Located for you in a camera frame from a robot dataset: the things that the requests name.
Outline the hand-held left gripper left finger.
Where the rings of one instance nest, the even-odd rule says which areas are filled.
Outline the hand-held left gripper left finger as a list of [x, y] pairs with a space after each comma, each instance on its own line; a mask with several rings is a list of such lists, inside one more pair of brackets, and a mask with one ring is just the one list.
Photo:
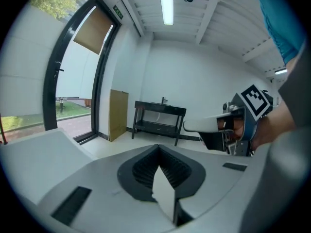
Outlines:
[[175, 229], [156, 202], [136, 200], [119, 184], [119, 166], [148, 148], [128, 150], [86, 164], [53, 187], [38, 207], [52, 215], [77, 187], [84, 187], [91, 192], [70, 224], [79, 232], [164, 233]]

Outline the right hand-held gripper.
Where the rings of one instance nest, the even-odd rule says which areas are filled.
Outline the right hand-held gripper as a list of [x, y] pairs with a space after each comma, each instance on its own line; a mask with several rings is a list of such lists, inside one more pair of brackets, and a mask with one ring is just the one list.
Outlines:
[[[187, 132], [198, 132], [209, 150], [248, 157], [253, 155], [251, 141], [255, 136], [259, 119], [266, 116], [272, 108], [273, 98], [266, 93], [266, 90], [251, 85], [246, 90], [236, 93], [232, 101], [224, 103], [221, 115], [185, 120], [183, 129]], [[218, 120], [225, 122], [234, 118], [241, 118], [244, 121], [243, 135], [239, 140], [229, 137], [226, 130], [233, 131], [230, 123], [227, 128], [218, 126]]]

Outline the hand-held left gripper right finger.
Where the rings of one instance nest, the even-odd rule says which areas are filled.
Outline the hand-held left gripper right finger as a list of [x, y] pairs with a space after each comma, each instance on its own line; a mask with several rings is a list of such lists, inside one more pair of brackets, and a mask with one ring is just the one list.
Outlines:
[[178, 199], [190, 218], [182, 228], [240, 228], [253, 187], [244, 181], [252, 157], [231, 156], [160, 145], [191, 168], [180, 187], [195, 194]]

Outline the person's right hand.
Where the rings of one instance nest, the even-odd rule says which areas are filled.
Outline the person's right hand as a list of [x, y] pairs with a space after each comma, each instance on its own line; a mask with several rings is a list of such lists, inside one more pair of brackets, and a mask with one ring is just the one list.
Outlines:
[[244, 121], [241, 118], [219, 118], [217, 119], [218, 130], [227, 131], [232, 139], [240, 139], [243, 135]]

